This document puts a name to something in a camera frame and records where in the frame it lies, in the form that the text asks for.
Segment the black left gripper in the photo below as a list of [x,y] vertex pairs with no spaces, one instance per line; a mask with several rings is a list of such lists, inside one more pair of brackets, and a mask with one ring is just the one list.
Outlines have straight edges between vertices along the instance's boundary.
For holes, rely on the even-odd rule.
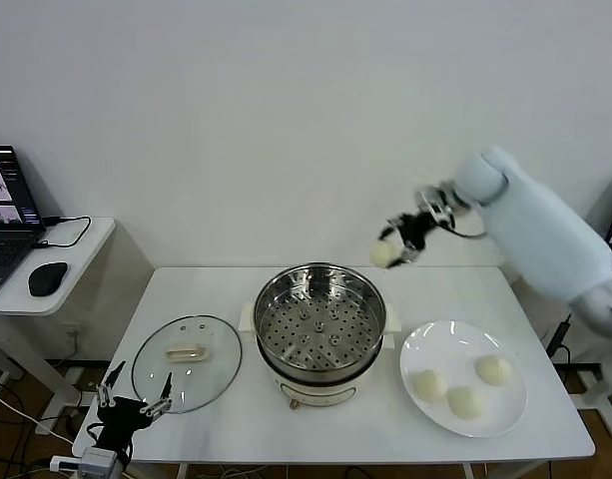
[[97,417],[103,428],[95,446],[101,449],[127,449],[134,433],[152,424],[153,418],[148,415],[163,415],[172,407],[172,372],[167,376],[160,398],[151,405],[124,397],[114,400],[112,388],[125,364],[126,361],[122,361],[97,386]]

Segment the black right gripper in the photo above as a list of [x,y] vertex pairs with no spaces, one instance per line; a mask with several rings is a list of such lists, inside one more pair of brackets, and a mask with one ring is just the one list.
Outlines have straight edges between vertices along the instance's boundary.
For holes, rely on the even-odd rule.
[[413,263],[419,257],[418,249],[426,248],[426,236],[437,227],[431,213],[399,214],[388,219],[379,234],[380,240],[387,240],[397,234],[406,246],[388,263],[389,268]]

